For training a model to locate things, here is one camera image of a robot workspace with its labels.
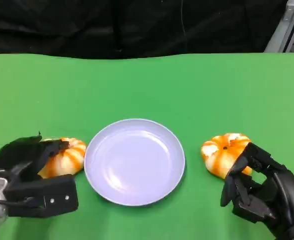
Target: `white and orange pumpkin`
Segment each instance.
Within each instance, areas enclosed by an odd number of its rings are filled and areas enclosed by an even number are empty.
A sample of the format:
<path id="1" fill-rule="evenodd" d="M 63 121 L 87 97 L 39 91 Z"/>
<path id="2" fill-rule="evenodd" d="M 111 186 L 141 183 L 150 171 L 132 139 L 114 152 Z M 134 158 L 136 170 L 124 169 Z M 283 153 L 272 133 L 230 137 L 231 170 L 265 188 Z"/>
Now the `white and orange pumpkin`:
<path id="1" fill-rule="evenodd" d="M 251 140 L 243 134 L 226 133 L 206 141 L 201 146 L 200 153 L 208 171 L 225 179 L 228 171 L 250 142 Z M 242 172 L 251 175 L 252 171 L 247 166 Z"/>
<path id="2" fill-rule="evenodd" d="M 62 137 L 60 139 L 69 142 L 68 149 L 61 150 L 56 156 L 49 158 L 47 164 L 38 173 L 43 179 L 65 174 L 74 175 L 84 167 L 86 144 L 76 138 Z"/>

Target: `orange pumpkin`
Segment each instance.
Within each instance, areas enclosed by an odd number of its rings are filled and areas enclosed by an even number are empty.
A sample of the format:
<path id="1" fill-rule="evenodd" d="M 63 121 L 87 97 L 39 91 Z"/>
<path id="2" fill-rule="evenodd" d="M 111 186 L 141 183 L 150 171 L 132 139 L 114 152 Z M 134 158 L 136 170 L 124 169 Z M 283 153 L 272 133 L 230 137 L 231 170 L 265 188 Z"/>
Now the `orange pumpkin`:
<path id="1" fill-rule="evenodd" d="M 228 171 L 250 141 L 247 136 L 240 133 L 226 133 L 206 141 L 200 149 L 206 168 L 210 173 L 225 179 Z M 247 166 L 243 173 L 251 175 L 252 171 Z"/>
<path id="2" fill-rule="evenodd" d="M 65 174 L 74 175 L 84 167 L 86 144 L 76 138 L 62 137 L 60 139 L 68 141 L 69 147 L 61 150 L 56 156 L 49 158 L 47 164 L 38 173 L 43 179 Z"/>

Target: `plate rim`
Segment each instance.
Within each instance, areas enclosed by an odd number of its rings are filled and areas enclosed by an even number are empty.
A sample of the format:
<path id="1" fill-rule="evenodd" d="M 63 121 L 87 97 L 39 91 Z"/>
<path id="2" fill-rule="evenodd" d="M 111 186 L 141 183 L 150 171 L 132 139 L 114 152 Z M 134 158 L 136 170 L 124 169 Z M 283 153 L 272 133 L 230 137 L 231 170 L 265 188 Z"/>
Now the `plate rim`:
<path id="1" fill-rule="evenodd" d="M 181 153 L 182 153 L 182 171 L 179 175 L 179 177 L 177 178 L 177 181 L 175 182 L 175 184 L 173 184 L 173 188 L 170 188 L 169 191 L 164 194 L 161 198 L 159 198 L 158 200 L 152 200 L 152 201 L 147 201 L 146 203 L 143 203 L 143 204 L 128 204 L 128 203 L 122 203 L 120 201 L 115 201 L 115 200 L 112 200 L 110 199 L 109 197 L 106 197 L 105 195 L 103 195 L 101 192 L 99 192 L 98 190 L 96 190 L 96 188 L 93 186 L 92 182 L 90 181 L 90 178 L 89 178 L 89 174 L 87 173 L 88 170 L 86 170 L 86 159 L 87 159 L 87 149 L 90 147 L 90 145 L 92 144 L 92 142 L 95 140 L 95 138 L 97 136 L 99 136 L 105 129 L 107 129 L 108 127 L 110 126 L 113 126 L 113 125 L 116 125 L 116 124 L 119 124 L 121 122 L 129 122 L 129 121 L 143 121 L 143 122 L 149 122 L 149 123 L 152 123 L 152 124 L 156 124 L 162 128 L 164 128 L 166 131 L 168 131 L 173 137 L 174 139 L 178 142 L 178 145 L 179 145 L 179 149 L 181 150 Z M 111 124 L 108 124 L 107 126 L 105 126 L 103 129 L 101 129 L 99 132 L 97 132 L 95 134 L 95 136 L 90 140 L 89 144 L 87 145 L 86 147 L 86 151 L 85 151 L 85 155 L 84 155 L 84 159 L 83 159 L 83 169 L 84 169 L 84 172 L 85 172 L 85 176 L 86 176 L 86 179 L 87 179 L 87 182 L 90 184 L 90 186 L 92 187 L 92 189 L 97 193 L 99 194 L 101 197 L 103 197 L 104 199 L 110 201 L 111 203 L 114 203 L 114 204 L 117 204 L 117 205 L 122 205 L 122 206 L 127 206 L 127 207 L 139 207 L 139 206 L 146 206 L 146 205 L 150 205 L 150 204 L 153 204 L 153 203 L 157 203 L 158 201 L 164 199 L 165 197 L 167 197 L 169 194 L 171 194 L 176 188 L 177 186 L 180 184 L 182 178 L 183 178 L 183 175 L 185 173 L 185 168 L 186 168 L 186 157 L 185 157 L 185 151 L 184 151 L 184 148 L 183 148 L 183 145 L 182 143 L 179 141 L 178 137 L 170 130 L 168 129 L 166 126 L 156 122 L 156 121 L 153 121 L 153 120 L 149 120 L 149 119 L 146 119 L 146 118 L 126 118 L 126 119 L 122 119 L 122 120 L 118 120 L 118 121 L 115 121 Z"/>

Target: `cable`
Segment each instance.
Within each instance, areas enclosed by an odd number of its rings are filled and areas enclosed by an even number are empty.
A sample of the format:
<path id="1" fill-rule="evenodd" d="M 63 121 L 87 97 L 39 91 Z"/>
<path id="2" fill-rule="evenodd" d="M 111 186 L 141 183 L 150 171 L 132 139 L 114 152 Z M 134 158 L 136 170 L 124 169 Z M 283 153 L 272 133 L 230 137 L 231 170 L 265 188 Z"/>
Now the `cable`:
<path id="1" fill-rule="evenodd" d="M 186 37 L 186 31 L 184 26 L 184 20 L 183 20 L 183 5 L 184 0 L 181 0 L 181 6 L 180 6 L 180 21 L 181 21 L 181 27 L 183 32 L 183 39 L 184 39 L 184 45 L 185 45 L 185 53 L 188 53 L 188 45 L 187 45 L 187 37 Z"/>
<path id="2" fill-rule="evenodd" d="M 6 201 L 6 200 L 0 200 L 0 205 L 5 205 L 7 207 L 22 207 L 22 208 L 32 208 L 32 206 L 26 205 L 29 201 L 31 201 L 33 198 L 29 198 L 25 201 L 18 201 L 18 202 L 13 202 L 13 201 Z"/>

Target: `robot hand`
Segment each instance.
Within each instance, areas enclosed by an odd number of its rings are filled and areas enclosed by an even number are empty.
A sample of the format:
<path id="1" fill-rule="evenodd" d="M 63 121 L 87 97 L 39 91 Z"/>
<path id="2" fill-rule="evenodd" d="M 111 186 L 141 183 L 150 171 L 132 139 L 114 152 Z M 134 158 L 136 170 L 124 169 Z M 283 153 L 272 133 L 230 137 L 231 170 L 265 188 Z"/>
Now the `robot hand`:
<path id="1" fill-rule="evenodd" d="M 246 166 L 266 176 L 259 184 L 242 171 Z M 249 143 L 225 178 L 220 205 L 233 203 L 233 213 L 263 222 L 277 240 L 294 240 L 294 175 L 271 155 Z"/>
<path id="2" fill-rule="evenodd" d="M 42 179 L 49 158 L 68 147 L 61 140 L 19 138 L 0 149 L 0 225 L 6 217 L 47 218 L 78 208 L 71 174 Z"/>

